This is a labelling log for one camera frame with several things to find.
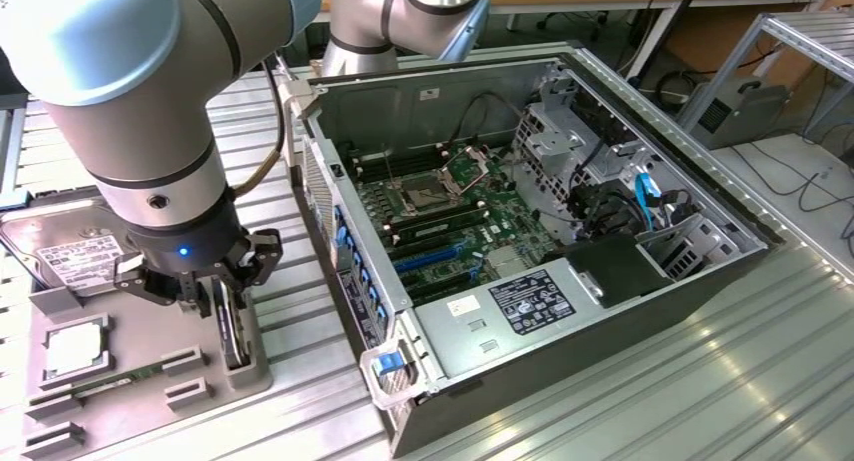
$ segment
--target power supply label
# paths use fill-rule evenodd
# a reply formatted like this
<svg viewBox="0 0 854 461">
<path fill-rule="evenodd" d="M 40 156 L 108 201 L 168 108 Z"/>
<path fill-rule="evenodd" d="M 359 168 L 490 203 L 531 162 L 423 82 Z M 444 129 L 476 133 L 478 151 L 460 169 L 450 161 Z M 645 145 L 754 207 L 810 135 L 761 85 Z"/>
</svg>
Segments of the power supply label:
<svg viewBox="0 0 854 461">
<path fill-rule="evenodd" d="M 490 294 L 516 334 L 526 335 L 575 314 L 544 269 L 494 288 Z"/>
</svg>

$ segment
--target case handle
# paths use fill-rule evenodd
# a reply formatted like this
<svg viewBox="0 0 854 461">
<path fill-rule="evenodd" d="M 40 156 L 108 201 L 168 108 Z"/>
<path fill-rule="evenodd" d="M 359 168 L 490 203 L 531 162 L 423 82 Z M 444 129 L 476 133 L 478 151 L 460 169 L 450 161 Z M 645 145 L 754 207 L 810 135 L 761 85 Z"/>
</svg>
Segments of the case handle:
<svg viewBox="0 0 854 461">
<path fill-rule="evenodd" d="M 383 344 L 380 344 L 375 348 L 366 350 L 359 357 L 359 368 L 362 369 L 364 381 L 368 385 L 368 392 L 371 393 L 371 398 L 374 399 L 374 405 L 383 411 L 388 411 L 395 406 L 406 403 L 410 399 L 412 399 L 426 391 L 422 381 L 423 376 L 419 376 L 419 380 L 418 382 L 415 382 L 415 384 L 411 384 L 396 393 L 387 393 L 379 385 L 379 377 L 382 376 L 382 374 L 375 371 L 374 364 L 383 358 L 383 356 L 391 356 L 391 359 L 394 359 L 394 356 L 396 354 L 400 357 L 400 362 L 403 364 L 399 367 L 391 366 L 391 368 L 394 368 L 392 371 L 403 369 L 407 359 L 406 355 L 400 352 L 400 349 L 400 340 L 396 336 L 394 336 Z"/>
</svg>

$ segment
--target barcode sticker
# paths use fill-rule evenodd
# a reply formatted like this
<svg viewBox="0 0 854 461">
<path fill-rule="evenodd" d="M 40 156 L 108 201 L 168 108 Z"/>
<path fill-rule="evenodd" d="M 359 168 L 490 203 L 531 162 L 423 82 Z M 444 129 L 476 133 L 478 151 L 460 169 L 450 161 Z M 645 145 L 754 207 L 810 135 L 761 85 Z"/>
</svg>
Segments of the barcode sticker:
<svg viewBox="0 0 854 461">
<path fill-rule="evenodd" d="M 112 236 L 41 248 L 36 251 L 72 291 L 112 283 L 113 259 L 121 248 Z"/>
<path fill-rule="evenodd" d="M 478 303 L 478 298 L 474 296 L 466 296 L 464 298 L 448 301 L 448 309 L 451 310 L 451 315 L 456 317 L 475 309 L 480 309 L 480 303 Z"/>
<path fill-rule="evenodd" d="M 439 88 L 422 89 L 418 99 L 427 101 L 428 99 L 436 99 L 439 97 Z"/>
</svg>

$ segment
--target screw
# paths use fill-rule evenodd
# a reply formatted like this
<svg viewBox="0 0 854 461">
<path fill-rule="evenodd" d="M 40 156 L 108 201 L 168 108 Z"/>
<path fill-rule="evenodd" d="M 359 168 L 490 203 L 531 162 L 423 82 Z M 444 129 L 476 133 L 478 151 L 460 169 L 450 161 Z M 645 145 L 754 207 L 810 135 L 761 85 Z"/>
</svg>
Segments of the screw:
<svg viewBox="0 0 854 461">
<path fill-rule="evenodd" d="M 151 198 L 148 198 L 148 206 L 155 209 L 163 209 L 169 205 L 169 198 L 165 196 L 160 196 L 155 194 Z"/>
</svg>

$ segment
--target warning label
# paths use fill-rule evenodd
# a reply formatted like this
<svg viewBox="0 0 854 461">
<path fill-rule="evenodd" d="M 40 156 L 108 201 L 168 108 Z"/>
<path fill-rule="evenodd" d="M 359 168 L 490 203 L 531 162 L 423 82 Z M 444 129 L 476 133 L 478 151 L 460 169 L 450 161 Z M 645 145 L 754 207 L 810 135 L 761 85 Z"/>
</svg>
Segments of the warning label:
<svg viewBox="0 0 854 461">
<path fill-rule="evenodd" d="M 112 236 L 43 248 L 36 254 L 72 291 L 112 283 L 113 259 L 121 248 Z"/>
<path fill-rule="evenodd" d="M 544 269 L 490 288 L 490 294 L 516 334 L 528 334 L 575 314 Z"/>
</svg>

